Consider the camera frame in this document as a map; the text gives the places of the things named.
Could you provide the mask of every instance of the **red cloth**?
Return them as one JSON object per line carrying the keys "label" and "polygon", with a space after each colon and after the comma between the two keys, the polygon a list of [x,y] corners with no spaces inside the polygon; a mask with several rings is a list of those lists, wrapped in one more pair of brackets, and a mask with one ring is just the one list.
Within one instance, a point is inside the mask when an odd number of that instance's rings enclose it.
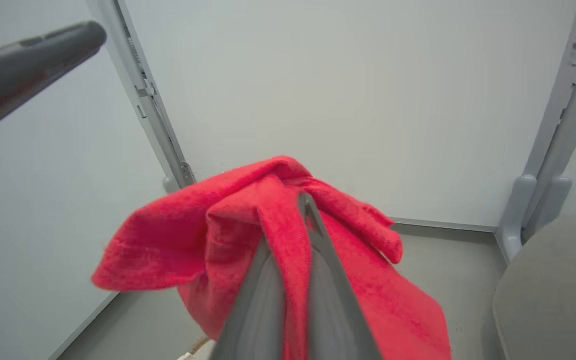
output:
{"label": "red cloth", "polygon": [[305,360],[311,248],[300,192],[314,198],[384,360],[450,359],[441,307],[386,260],[402,258],[393,221],[286,156],[136,210],[110,240],[92,280],[115,291],[178,287],[192,317],[217,339],[265,234],[285,286],[283,358]]}

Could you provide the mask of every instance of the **floor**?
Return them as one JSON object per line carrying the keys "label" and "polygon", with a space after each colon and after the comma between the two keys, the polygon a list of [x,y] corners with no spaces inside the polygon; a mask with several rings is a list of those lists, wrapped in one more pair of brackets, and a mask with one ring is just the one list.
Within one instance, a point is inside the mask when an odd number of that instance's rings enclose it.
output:
{"label": "floor", "polygon": [[[396,225],[396,268],[434,297],[446,316],[452,358],[502,360],[491,312],[506,264],[492,234]],[[176,360],[203,335],[176,290],[122,293],[59,360]]]}

